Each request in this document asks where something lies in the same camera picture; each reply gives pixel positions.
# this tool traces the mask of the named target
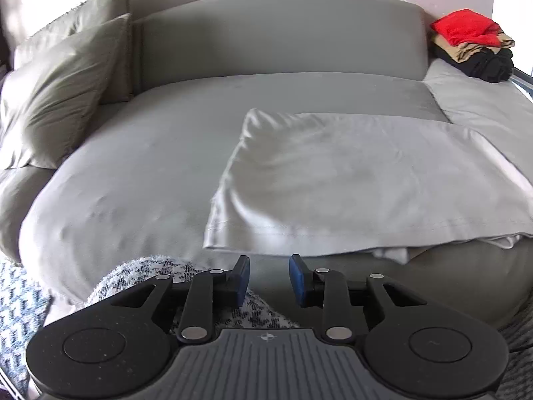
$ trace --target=stack of clothes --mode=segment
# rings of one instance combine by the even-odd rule
[[[431,24],[435,55],[469,77],[507,81],[514,68],[514,41],[492,19],[470,9],[452,12]]]

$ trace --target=folded sheet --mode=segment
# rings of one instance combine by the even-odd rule
[[[532,213],[529,181],[466,127],[251,110],[212,199],[204,247],[386,256],[480,238],[512,243],[533,235]]]

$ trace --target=gray upholstered headboard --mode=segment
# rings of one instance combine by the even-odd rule
[[[253,73],[427,71],[423,10],[398,0],[201,0],[136,21],[134,38],[137,92]]]

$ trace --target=mattress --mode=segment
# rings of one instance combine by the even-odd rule
[[[447,121],[418,81],[358,73],[207,78],[148,90],[92,133],[35,200],[20,236],[28,272],[75,302],[122,262],[153,254],[230,269],[238,254],[202,249],[210,199],[246,112],[383,114]],[[531,240],[511,250],[441,245],[405,266],[369,254],[308,259],[353,280],[380,272],[493,325],[533,283]],[[287,256],[251,259],[250,287],[295,322],[315,326],[290,291]]]

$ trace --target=gray pillowcase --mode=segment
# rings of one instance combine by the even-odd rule
[[[18,45],[14,53],[13,68],[22,67],[72,34],[96,27],[127,13],[131,13],[130,0],[87,0]],[[119,45],[113,75],[102,94],[100,103],[129,101],[132,97],[131,77],[131,27],[129,27],[127,35]]]
[[[0,170],[0,252],[20,262],[20,226],[54,170],[37,167]]]
[[[81,142],[130,15],[73,34],[7,75],[0,95],[0,169],[58,168]]]

